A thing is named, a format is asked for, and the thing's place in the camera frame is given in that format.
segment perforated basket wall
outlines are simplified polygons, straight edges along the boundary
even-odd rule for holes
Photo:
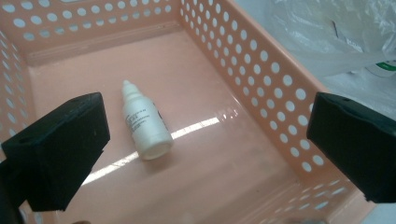
[[[324,87],[234,1],[65,2],[0,1],[1,142],[35,120],[30,66],[181,27],[299,177],[271,204],[252,208],[246,223],[352,223],[373,207],[306,139],[315,93]],[[32,213],[27,204],[21,211],[28,223],[53,222],[52,213]]]

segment plastic basket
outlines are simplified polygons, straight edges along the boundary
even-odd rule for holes
[[[325,88],[234,1],[0,2],[1,141],[93,91],[111,134],[66,211],[26,203],[27,223],[359,223],[374,207],[305,137]],[[176,139],[158,160],[137,159],[124,79]]]

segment small dropper bottle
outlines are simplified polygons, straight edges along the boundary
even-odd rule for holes
[[[132,133],[139,157],[154,160],[165,154],[173,145],[154,103],[140,92],[136,85],[123,81],[123,115]]]

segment white plastic bag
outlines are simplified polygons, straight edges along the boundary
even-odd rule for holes
[[[396,60],[394,0],[238,2],[315,76]]]
[[[395,0],[236,2],[332,93],[396,120],[396,76],[364,68],[396,59]]]

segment bottle label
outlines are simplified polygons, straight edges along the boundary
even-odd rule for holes
[[[144,122],[147,122],[149,119],[150,114],[147,113],[147,109],[141,109],[132,115],[128,115],[126,118],[126,122],[131,129],[131,132],[134,133]]]

